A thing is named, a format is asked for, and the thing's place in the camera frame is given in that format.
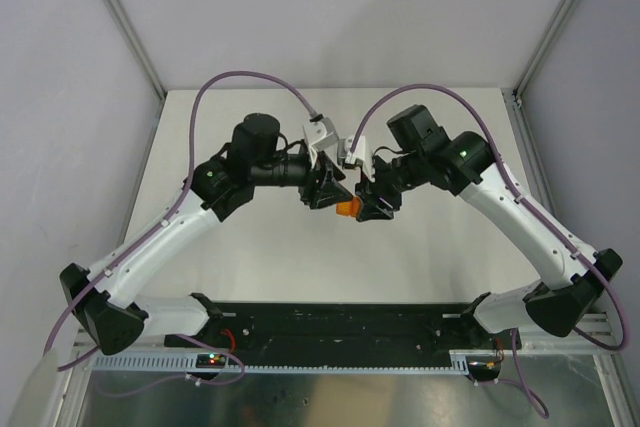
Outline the orange pill organizer box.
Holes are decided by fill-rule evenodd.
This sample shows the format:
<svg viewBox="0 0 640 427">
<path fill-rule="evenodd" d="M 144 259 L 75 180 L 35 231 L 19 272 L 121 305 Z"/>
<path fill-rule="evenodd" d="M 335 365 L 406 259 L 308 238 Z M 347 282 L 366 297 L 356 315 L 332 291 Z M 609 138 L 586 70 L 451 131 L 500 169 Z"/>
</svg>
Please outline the orange pill organizer box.
<svg viewBox="0 0 640 427">
<path fill-rule="evenodd" d="M 336 214 L 343 217 L 357 219 L 362 209 L 362 201 L 359 197 L 353 197 L 349 201 L 336 204 Z"/>
</svg>

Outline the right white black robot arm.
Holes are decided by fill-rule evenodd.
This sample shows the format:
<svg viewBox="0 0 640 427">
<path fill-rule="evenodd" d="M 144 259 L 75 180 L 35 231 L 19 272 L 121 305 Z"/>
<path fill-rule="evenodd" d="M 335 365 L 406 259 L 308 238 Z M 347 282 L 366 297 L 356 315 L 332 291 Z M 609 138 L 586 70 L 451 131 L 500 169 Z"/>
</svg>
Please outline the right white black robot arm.
<svg viewBox="0 0 640 427">
<path fill-rule="evenodd" d="M 449 138 L 423 105 L 392 117 L 387 126 L 400 147 L 389 162 L 371 152 L 363 138 L 347 144 L 347 164 L 362 169 L 356 185 L 360 222 L 387 220 L 403 193 L 429 184 L 465 201 L 491 221 L 526 257 L 538 281 L 503 294 L 479 297 L 462 323 L 464 340 L 486 347 L 498 333 L 536 325 L 566 337 L 601 296 L 602 283 L 622 265 L 612 249 L 596 250 L 565 229 L 497 161 L 487 140 L 465 131 Z"/>
</svg>

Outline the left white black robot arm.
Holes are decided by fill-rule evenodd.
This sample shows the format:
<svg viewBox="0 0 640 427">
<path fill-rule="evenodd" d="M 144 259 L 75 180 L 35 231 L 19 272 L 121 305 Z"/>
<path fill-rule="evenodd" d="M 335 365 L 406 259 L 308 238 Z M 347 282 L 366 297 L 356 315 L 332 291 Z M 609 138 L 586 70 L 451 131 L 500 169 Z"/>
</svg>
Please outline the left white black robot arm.
<svg viewBox="0 0 640 427">
<path fill-rule="evenodd" d="M 72 263 L 62 271 L 72 313 L 102 354 L 120 353 L 141 337 L 186 335 L 201 346 L 220 338 L 222 313 L 205 295 L 163 299 L 140 292 L 172 257 L 250 202 L 256 188 L 295 187 L 311 210 L 351 199 L 344 174 L 325 152 L 338 142 L 329 119 L 318 116 L 304 126 L 295 153 L 278 148 L 282 137 L 276 118 L 247 115 L 230 141 L 189 173 L 147 232 L 89 268 Z"/>
</svg>

